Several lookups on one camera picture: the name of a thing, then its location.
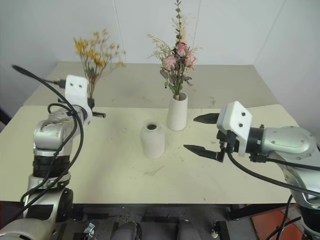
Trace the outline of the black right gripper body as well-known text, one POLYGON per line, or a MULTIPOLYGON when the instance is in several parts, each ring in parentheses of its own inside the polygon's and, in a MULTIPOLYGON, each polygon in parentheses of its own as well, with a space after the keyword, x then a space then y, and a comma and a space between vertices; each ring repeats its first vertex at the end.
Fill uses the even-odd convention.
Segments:
POLYGON ((224 161, 225 154, 233 153, 239 151, 239 141, 237 140, 237 135, 227 130, 223 133, 221 130, 218 131, 216 138, 219 140, 220 152, 217 153, 216 160, 220 163, 224 161))

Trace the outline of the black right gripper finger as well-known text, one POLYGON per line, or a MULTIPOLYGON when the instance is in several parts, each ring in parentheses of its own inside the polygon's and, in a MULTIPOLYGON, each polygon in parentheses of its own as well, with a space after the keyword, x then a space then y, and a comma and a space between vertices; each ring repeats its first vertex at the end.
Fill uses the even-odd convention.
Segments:
POLYGON ((212 159, 212 160, 218 160, 218 158, 217 158, 218 153, 217 152, 207 150, 203 146, 190 145, 190 144, 184 144, 183 146, 187 150, 191 151, 192 153, 194 153, 200 157, 204 157, 204 158, 208 158, 208 159, 212 159))
POLYGON ((219 113, 207 113, 193 119, 194 122, 215 125, 218 122, 219 113))

